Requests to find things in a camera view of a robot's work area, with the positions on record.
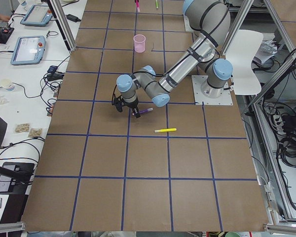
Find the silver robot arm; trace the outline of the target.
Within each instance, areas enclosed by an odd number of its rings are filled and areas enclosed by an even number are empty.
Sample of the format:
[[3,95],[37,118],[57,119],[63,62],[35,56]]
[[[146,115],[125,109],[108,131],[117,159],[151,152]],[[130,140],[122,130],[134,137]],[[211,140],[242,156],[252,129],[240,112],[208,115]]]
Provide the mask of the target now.
[[165,106],[170,100],[170,92],[194,69],[200,67],[208,77],[202,84],[202,93],[209,98],[220,97],[224,85],[232,76],[232,64],[216,55],[217,47],[222,44],[230,26],[228,7],[219,0],[186,0],[183,14],[188,18],[190,27],[198,33],[198,38],[184,55],[164,75],[157,79],[149,65],[131,74],[120,75],[116,89],[120,96],[112,96],[111,103],[119,112],[127,106],[135,117],[140,117],[137,89],[142,88],[157,107]]

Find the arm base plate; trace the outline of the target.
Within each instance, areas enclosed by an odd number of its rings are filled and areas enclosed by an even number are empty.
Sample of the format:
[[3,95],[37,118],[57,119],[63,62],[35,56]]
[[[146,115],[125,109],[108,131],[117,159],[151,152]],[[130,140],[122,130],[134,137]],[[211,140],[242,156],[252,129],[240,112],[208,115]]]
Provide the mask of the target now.
[[192,29],[192,27],[190,26],[190,23],[189,23],[189,19],[187,16],[183,15],[184,17],[184,25],[185,25],[185,31],[188,32],[188,33],[193,33],[194,30]]
[[207,84],[208,76],[192,75],[192,86],[195,105],[232,106],[231,92],[228,82],[223,88],[211,88]]

